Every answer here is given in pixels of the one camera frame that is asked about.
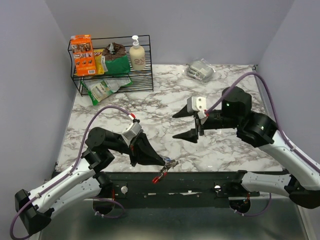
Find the red handled key organizer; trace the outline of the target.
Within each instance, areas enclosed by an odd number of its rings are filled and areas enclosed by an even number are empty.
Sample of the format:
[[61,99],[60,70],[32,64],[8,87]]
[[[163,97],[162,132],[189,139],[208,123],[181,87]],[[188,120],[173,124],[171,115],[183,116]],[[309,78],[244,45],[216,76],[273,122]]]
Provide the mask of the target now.
[[157,184],[160,182],[167,174],[170,169],[173,169],[179,164],[179,161],[177,160],[172,160],[171,162],[165,162],[164,161],[164,166],[162,169],[158,172],[158,175],[152,180],[153,184]]

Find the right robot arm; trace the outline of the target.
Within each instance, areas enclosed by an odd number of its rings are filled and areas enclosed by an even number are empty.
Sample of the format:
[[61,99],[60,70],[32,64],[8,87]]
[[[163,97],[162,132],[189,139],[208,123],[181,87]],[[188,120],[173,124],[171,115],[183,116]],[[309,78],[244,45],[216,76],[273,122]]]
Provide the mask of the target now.
[[192,116],[195,127],[174,135],[175,139],[197,143],[205,130],[236,129],[236,136],[258,148],[280,163],[280,174],[240,170],[239,178],[230,183],[230,191],[266,192],[288,197],[296,205],[315,209],[320,205],[320,165],[281,132],[269,116],[252,111],[252,96],[240,87],[227,87],[222,92],[221,109],[209,111],[205,97],[189,97],[174,118]]

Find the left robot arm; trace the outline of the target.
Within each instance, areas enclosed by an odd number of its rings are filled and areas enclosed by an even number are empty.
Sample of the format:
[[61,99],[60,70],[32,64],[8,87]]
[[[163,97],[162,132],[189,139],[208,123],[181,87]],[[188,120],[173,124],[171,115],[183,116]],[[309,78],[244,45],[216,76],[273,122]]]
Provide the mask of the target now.
[[138,123],[118,134],[101,127],[88,131],[82,142],[87,146],[75,162],[35,189],[21,189],[14,195],[16,216],[29,236],[52,221],[62,209],[87,198],[107,197],[111,183],[104,169],[114,160],[112,151],[129,156],[130,164],[167,167],[171,159],[158,154]]

